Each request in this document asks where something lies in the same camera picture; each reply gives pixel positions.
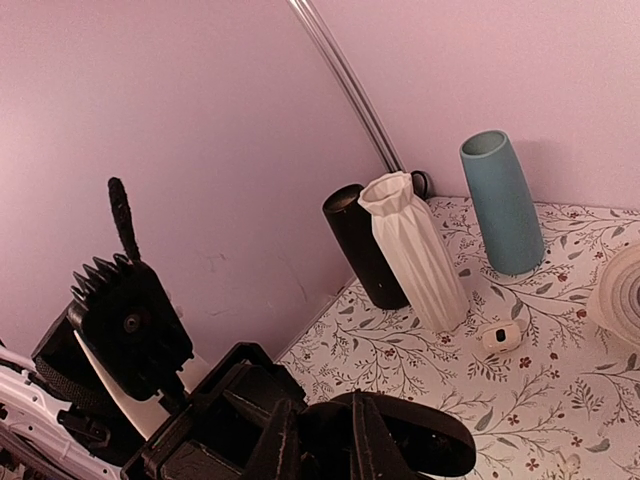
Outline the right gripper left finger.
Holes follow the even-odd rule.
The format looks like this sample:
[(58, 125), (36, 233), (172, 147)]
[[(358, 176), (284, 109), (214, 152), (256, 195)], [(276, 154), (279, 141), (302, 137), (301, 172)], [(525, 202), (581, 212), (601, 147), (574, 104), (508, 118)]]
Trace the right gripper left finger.
[(299, 479), (300, 441), (291, 400), (280, 400), (247, 463), (243, 479)]

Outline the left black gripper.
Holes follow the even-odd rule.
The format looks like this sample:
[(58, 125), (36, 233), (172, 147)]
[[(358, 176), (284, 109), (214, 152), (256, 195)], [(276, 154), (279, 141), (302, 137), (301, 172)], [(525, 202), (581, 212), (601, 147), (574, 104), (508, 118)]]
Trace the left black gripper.
[(186, 407), (123, 467), (122, 479), (238, 479), (280, 400), (305, 391), (257, 343), (238, 343), (187, 397)]

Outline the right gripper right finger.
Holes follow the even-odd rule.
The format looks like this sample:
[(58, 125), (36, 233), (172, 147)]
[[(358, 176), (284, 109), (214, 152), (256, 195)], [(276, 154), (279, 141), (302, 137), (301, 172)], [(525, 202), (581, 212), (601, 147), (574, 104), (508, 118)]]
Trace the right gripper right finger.
[(414, 479), (374, 401), (357, 393), (352, 402), (352, 479)]

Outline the black earbud charging case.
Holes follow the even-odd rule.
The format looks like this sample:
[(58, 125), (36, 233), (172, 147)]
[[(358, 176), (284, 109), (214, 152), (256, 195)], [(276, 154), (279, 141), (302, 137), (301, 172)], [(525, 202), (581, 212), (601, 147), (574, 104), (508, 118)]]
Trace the black earbud charging case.
[(476, 465), (476, 446), (464, 424), (440, 410), (363, 391), (314, 404), (298, 416), (305, 479), (352, 479), (352, 402), (355, 394), (378, 408), (414, 479), (461, 477)]

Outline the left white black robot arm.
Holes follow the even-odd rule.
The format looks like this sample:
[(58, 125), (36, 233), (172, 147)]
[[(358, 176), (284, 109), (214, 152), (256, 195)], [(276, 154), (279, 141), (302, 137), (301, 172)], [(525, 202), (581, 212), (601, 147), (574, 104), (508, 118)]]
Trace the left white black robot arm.
[(84, 342), (76, 356), (104, 389), (85, 408), (44, 376), (42, 360), (1, 354), (1, 446), (19, 461), (5, 479), (297, 479), (296, 417), (304, 393), (254, 343), (220, 363), (188, 357), (176, 375), (184, 401), (129, 396)]

